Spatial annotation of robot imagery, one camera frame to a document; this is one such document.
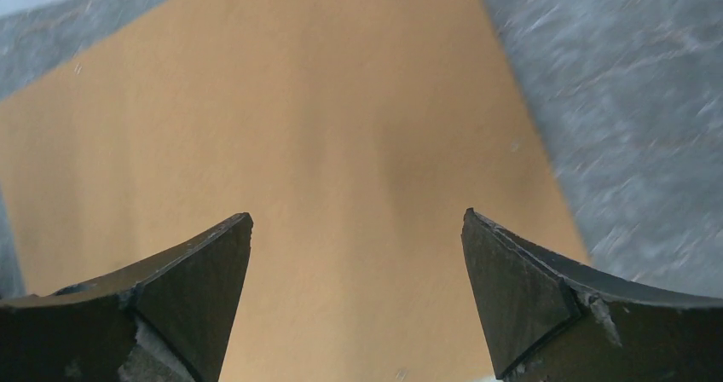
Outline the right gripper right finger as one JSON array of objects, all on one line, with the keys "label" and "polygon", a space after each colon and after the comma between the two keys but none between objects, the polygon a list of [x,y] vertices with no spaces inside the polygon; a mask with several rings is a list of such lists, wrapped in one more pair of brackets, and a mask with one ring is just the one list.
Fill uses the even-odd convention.
[{"label": "right gripper right finger", "polygon": [[498,380],[721,380],[719,298],[606,274],[473,209],[461,241]]}]

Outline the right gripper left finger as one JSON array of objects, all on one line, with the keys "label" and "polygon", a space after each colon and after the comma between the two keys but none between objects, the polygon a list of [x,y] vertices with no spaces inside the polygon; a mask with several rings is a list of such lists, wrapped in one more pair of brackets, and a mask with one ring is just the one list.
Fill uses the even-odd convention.
[{"label": "right gripper left finger", "polygon": [[106,275],[3,299],[2,380],[218,380],[252,227],[238,213]]}]

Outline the brown cardboard backing board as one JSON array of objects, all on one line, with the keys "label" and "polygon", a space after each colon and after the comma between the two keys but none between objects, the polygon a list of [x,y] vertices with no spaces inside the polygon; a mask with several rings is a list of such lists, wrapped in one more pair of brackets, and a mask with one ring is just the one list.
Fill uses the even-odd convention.
[{"label": "brown cardboard backing board", "polygon": [[224,381],[490,377],[468,208],[586,259],[479,0],[169,0],[2,102],[1,183],[36,294],[250,213]]}]

